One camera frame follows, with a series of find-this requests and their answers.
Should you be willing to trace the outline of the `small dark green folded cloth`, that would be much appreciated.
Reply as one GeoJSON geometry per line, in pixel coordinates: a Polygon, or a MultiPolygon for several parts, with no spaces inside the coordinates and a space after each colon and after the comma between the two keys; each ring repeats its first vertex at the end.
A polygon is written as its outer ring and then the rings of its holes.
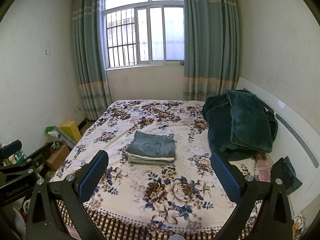
{"type": "Polygon", "coordinates": [[[287,195],[295,192],[303,185],[303,183],[296,176],[295,169],[293,168],[289,156],[286,156],[285,158],[281,157],[275,164],[272,165],[271,178],[281,179],[285,186],[287,195]]]}

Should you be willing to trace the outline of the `white folded pants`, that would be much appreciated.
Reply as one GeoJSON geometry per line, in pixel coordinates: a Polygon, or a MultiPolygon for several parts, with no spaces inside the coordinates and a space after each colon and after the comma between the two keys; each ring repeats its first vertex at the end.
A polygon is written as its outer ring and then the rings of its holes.
{"type": "Polygon", "coordinates": [[[144,161],[174,161],[174,157],[147,157],[136,154],[129,154],[128,160],[144,160],[144,161]]]}

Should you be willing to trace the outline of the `pink bed sheet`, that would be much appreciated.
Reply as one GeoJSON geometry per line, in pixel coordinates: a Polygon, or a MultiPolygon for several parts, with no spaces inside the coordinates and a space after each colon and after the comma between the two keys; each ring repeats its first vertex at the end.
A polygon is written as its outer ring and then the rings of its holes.
{"type": "Polygon", "coordinates": [[[254,176],[258,181],[270,182],[273,162],[267,153],[257,153],[254,156],[254,176]]]}

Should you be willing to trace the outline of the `yellow box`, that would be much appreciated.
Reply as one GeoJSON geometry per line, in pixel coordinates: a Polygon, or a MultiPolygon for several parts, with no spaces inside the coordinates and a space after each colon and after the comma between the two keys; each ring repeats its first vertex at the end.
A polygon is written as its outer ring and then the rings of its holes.
{"type": "Polygon", "coordinates": [[[60,124],[59,129],[67,134],[73,141],[79,142],[82,138],[75,121],[64,121],[60,124]]]}

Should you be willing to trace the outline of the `right green curtain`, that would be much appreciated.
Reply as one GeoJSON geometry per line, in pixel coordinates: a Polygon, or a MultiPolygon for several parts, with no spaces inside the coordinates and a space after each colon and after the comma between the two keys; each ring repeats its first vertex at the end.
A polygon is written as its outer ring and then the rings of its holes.
{"type": "Polygon", "coordinates": [[[235,89],[239,68],[236,0],[184,0],[184,100],[235,89]]]}

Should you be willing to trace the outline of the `left green curtain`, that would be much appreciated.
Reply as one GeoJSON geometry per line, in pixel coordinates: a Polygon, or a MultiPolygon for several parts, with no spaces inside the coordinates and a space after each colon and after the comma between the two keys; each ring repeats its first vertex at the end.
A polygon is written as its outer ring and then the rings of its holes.
{"type": "Polygon", "coordinates": [[[80,98],[89,120],[112,103],[106,68],[103,0],[73,0],[72,46],[80,98]]]}

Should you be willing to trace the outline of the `brown cardboard box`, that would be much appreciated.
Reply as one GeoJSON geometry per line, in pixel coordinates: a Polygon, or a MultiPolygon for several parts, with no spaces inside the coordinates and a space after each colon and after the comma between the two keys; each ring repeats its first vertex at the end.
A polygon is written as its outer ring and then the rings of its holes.
{"type": "Polygon", "coordinates": [[[67,156],[70,154],[70,150],[67,145],[62,144],[58,150],[50,149],[50,156],[46,160],[46,164],[49,168],[56,172],[57,169],[62,165],[67,156]]]}

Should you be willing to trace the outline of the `large dark green blanket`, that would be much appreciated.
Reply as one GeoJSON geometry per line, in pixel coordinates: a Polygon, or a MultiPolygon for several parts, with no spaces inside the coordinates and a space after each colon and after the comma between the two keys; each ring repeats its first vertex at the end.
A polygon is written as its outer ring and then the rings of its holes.
{"type": "Polygon", "coordinates": [[[210,151],[221,153],[228,161],[272,152],[278,123],[255,94],[226,90],[206,100],[202,115],[208,124],[210,151]]]}

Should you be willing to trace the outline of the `window with bars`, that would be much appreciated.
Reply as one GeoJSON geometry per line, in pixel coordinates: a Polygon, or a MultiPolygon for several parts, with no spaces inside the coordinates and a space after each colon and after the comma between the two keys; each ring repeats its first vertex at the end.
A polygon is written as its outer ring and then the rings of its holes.
{"type": "Polygon", "coordinates": [[[184,60],[183,0],[104,0],[109,68],[184,60]]]}

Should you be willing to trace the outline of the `floral bed blanket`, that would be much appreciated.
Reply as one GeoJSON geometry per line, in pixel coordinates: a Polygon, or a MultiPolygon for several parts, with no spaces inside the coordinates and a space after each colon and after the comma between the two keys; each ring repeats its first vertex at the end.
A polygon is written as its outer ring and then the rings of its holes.
{"type": "Polygon", "coordinates": [[[78,172],[99,150],[109,164],[86,211],[107,239],[213,239],[235,208],[210,165],[200,101],[116,101],[86,131],[53,176],[78,172]],[[174,139],[172,163],[131,165],[136,132],[174,139]]]}

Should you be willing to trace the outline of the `white pipe with green cloth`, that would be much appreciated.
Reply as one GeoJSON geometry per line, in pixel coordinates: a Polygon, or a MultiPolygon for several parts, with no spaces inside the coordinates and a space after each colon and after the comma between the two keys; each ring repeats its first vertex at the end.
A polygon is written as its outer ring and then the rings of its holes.
{"type": "Polygon", "coordinates": [[[61,142],[71,149],[76,146],[76,142],[56,126],[46,127],[45,133],[47,135],[48,142],[61,142]]]}

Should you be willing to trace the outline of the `grey folded pants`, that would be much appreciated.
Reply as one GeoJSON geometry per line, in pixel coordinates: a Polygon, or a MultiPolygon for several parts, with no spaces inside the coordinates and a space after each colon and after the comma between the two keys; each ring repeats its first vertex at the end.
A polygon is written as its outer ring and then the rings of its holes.
{"type": "Polygon", "coordinates": [[[165,160],[143,160],[143,159],[128,159],[127,162],[130,165],[156,165],[156,166],[163,166],[171,163],[171,161],[165,160]]]}

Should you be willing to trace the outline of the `green curtain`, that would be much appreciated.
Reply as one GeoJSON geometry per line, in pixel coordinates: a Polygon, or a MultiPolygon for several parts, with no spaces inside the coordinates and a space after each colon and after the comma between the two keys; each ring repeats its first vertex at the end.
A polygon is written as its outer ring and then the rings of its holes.
{"type": "Polygon", "coordinates": [[[184,0],[184,100],[235,89],[239,68],[236,0],[184,0]]]}
{"type": "Polygon", "coordinates": [[[106,68],[103,0],[73,0],[72,46],[80,98],[89,120],[112,103],[106,68]]]}

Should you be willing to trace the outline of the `white headboard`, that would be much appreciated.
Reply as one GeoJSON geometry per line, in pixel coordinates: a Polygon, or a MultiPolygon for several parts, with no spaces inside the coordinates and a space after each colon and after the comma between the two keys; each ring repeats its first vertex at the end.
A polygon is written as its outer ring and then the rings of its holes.
{"type": "Polygon", "coordinates": [[[255,94],[267,109],[274,111],[278,134],[270,157],[276,162],[288,156],[302,182],[302,186],[289,195],[292,212],[316,215],[319,212],[319,134],[291,107],[251,81],[240,77],[236,88],[255,94]]]}

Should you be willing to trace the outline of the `blue denim shorts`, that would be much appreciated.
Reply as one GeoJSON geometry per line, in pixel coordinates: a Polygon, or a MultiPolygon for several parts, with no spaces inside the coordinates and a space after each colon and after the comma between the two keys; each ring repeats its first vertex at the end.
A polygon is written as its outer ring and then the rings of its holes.
{"type": "Polygon", "coordinates": [[[169,135],[136,132],[127,148],[129,154],[147,158],[174,159],[175,140],[169,135]]]}

